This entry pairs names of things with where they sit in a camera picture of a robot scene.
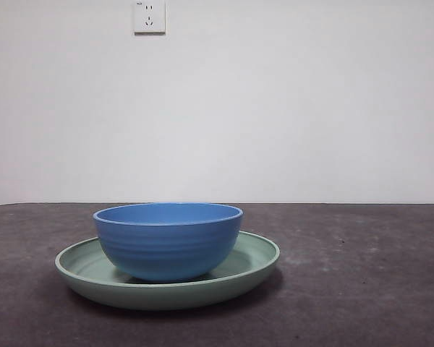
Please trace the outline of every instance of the bowl rim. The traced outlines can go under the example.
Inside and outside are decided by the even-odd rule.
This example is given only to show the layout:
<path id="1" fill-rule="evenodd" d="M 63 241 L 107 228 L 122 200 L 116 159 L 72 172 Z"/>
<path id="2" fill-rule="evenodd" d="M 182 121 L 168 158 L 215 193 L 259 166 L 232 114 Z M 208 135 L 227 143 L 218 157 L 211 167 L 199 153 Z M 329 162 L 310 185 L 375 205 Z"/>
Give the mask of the bowl rim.
<path id="1" fill-rule="evenodd" d="M 108 210 L 116 210 L 119 208 L 129 207 L 129 206 L 145 206 L 145 205 L 213 205 L 213 206 L 225 206 L 230 207 L 233 210 L 237 211 L 236 215 L 232 215 L 230 217 L 225 218 L 218 218 L 218 219 L 210 219 L 210 220 L 197 220 L 195 222 L 178 222 L 178 223 L 139 223 L 139 222 L 120 222 L 118 220 L 109 220 L 99 217 L 100 213 L 106 212 Z M 225 205 L 225 204 L 216 204 L 216 203 L 210 203 L 210 202 L 146 202 L 142 204 L 129 204 L 129 205 L 120 205 L 120 206 L 114 206 L 109 208 L 104 208 L 102 210 L 99 210 L 95 213 L 93 213 L 93 219 L 102 222 L 102 223 L 109 223 L 109 224 L 117 224 L 121 226 L 193 226 L 193 225 L 199 225 L 199 224 L 209 224 L 209 223 L 217 223 L 217 222 L 223 222 L 225 220 L 231 220 L 239 218 L 243 215 L 243 211 L 235 206 L 231 205 Z"/>
<path id="2" fill-rule="evenodd" d="M 269 261 L 267 261 L 265 264 L 262 264 L 258 267 L 254 267 L 251 270 L 243 271 L 242 273 L 236 273 L 234 275 L 228 275 L 228 276 L 224 276 L 224 277 L 220 277 L 220 278 L 212 278 L 209 280 L 200 280 L 200 281 L 196 281 L 196 282 L 178 282 L 178 283 L 113 283 L 113 282 L 107 282 L 104 280 L 94 280 L 92 278 L 87 278 L 85 276 L 76 275 L 75 273 L 72 273 L 71 271 L 66 269 L 63 266 L 63 264 L 61 264 L 61 258 L 71 249 L 75 249 L 79 246 L 82 246 L 83 244 L 87 244 L 87 243 L 99 240 L 98 237 L 93 237 L 91 239 L 77 242 L 76 244 L 72 244 L 71 246 L 68 246 L 67 248 L 63 249 L 62 251 L 60 251 L 60 253 L 57 254 L 54 263 L 55 263 L 56 269 L 62 275 L 65 275 L 68 278 L 71 278 L 74 280 L 78 280 L 78 281 L 82 281 L 82 282 L 88 282 L 88 283 L 92 283 L 92 284 L 96 284 L 96 285 L 100 285 L 100 286 L 147 289 L 147 288 L 202 286 L 202 285 L 208 285 L 208 284 L 218 283 L 218 282 L 222 282 L 222 281 L 235 280 L 237 278 L 242 278 L 242 277 L 246 277 L 248 275 L 252 275 L 253 273 L 258 273 L 259 271 L 262 271 L 266 268 L 269 268 L 270 266 L 273 266 L 276 264 L 276 262 L 278 262 L 278 259 L 280 257 L 280 248 L 278 247 L 278 245 L 275 242 L 271 241 L 270 239 L 267 239 L 264 236 L 257 235 L 254 233 L 249 233 L 247 231 L 241 231 L 240 230 L 239 234 L 245 234 L 247 236 L 255 237 L 256 239 L 259 239 L 261 241 L 266 242 L 267 244 L 269 244 L 270 246 L 272 246 L 275 249 L 274 256 Z"/>

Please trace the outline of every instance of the plate rim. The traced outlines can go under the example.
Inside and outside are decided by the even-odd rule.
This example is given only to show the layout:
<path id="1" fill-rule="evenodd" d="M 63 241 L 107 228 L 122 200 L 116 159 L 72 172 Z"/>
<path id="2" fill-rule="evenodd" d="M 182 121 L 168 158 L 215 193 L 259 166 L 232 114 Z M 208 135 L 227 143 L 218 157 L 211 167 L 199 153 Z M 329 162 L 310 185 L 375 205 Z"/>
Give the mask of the plate rim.
<path id="1" fill-rule="evenodd" d="M 266 269 L 267 267 L 270 267 L 272 264 L 274 264 L 278 258 L 280 257 L 280 248 L 278 247 L 278 245 L 271 241 L 270 239 L 267 239 L 264 236 L 261 235 L 257 235 L 257 234 L 253 234 L 253 233 L 249 233 L 247 231 L 239 231 L 239 233 L 241 234 L 246 234 L 248 236 L 251 237 L 255 237 L 257 239 L 260 239 L 262 241 L 265 241 L 266 243 L 270 244 L 274 249 L 275 249 L 275 255 L 273 256 L 273 258 L 270 259 L 269 262 L 266 262 L 265 264 L 263 264 L 260 267 L 257 267 L 255 269 L 249 270 L 249 271 L 244 271 L 243 273 L 237 273 L 235 275 L 230 275 L 230 276 L 225 276 L 225 277 L 221 277 L 221 278 L 213 278 L 210 280 L 200 280 L 198 282 L 180 282 L 180 283 L 113 283 L 113 282 L 107 282 L 107 281 L 103 281 L 103 280 L 93 280 L 91 278 L 87 278 L 85 276 L 80 276 L 80 275 L 76 275 L 75 273 L 72 273 L 68 270 L 66 270 L 63 265 L 60 263 L 60 259 L 61 257 L 68 252 L 69 250 L 76 248 L 82 244 L 87 244 L 90 242 L 93 242 L 95 240 L 98 239 L 98 237 L 92 237 L 90 239 L 86 239 L 83 241 L 79 241 L 76 244 L 72 244 L 68 247 L 66 247 L 65 249 L 63 249 L 62 251 L 60 251 L 60 253 L 57 254 L 56 258 L 55 258 L 55 266 L 56 269 L 63 275 L 66 275 L 70 278 L 74 278 L 77 280 L 81 280 L 83 282 L 87 282 L 87 283 L 92 283 L 92 284 L 97 284 L 97 285 L 101 285 L 101 286 L 110 286 L 110 287 L 118 287 L 118 288 L 171 288 L 171 287 L 186 287 L 186 286 L 201 286 L 201 285 L 205 285 L 205 284 L 210 284 L 210 283 L 218 283 L 218 282 L 222 282 L 222 281 L 227 281 L 227 280 L 233 280 L 235 278 L 241 278 L 241 277 L 245 277 L 248 275 L 251 275 L 253 273 L 257 273 L 261 270 Z"/>

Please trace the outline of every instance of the plate surface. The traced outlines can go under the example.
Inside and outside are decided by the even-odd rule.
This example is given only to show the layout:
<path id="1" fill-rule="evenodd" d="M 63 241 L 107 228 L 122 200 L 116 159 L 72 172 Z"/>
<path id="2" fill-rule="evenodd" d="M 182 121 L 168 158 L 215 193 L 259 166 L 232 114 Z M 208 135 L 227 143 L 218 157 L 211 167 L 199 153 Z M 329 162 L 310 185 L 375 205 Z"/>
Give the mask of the plate surface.
<path id="1" fill-rule="evenodd" d="M 125 309 L 187 309 L 215 304 L 246 293 L 264 281 L 280 255 L 278 246 L 240 231 L 230 255 L 218 267 L 181 283 L 151 283 L 117 270 L 98 238 L 74 244 L 55 259 L 56 268 L 78 294 Z"/>

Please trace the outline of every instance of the dark tabletop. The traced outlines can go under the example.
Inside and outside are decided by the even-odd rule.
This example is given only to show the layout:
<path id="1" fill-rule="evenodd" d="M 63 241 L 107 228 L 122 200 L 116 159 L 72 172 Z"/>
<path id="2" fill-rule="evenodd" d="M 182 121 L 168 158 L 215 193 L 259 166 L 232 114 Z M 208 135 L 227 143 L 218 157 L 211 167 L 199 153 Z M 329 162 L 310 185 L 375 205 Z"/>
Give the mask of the dark tabletop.
<path id="1" fill-rule="evenodd" d="M 434 205 L 235 204 L 281 248 L 251 292 L 174 312 L 115 309 L 54 266 L 119 204 L 0 206 L 0 347 L 434 346 Z"/>

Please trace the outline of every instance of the tableware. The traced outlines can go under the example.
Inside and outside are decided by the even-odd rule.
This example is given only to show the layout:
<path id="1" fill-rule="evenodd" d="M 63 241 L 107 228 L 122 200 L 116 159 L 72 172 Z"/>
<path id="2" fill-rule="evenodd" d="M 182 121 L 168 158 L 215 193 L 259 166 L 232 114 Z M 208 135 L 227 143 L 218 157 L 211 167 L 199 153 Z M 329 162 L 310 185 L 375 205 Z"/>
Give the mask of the tableware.
<path id="1" fill-rule="evenodd" d="M 166 202 L 112 207 L 93 218 L 103 251 L 121 271 L 173 282 L 220 264 L 234 246 L 242 215 L 229 205 Z"/>
<path id="2" fill-rule="evenodd" d="M 98 238 L 61 251 L 56 268 L 67 285 L 98 303 L 125 309 L 187 309 L 239 296 L 264 281 L 280 255 L 272 241 L 240 231 L 229 256 L 198 278 L 178 283 L 151 283 L 114 267 Z"/>

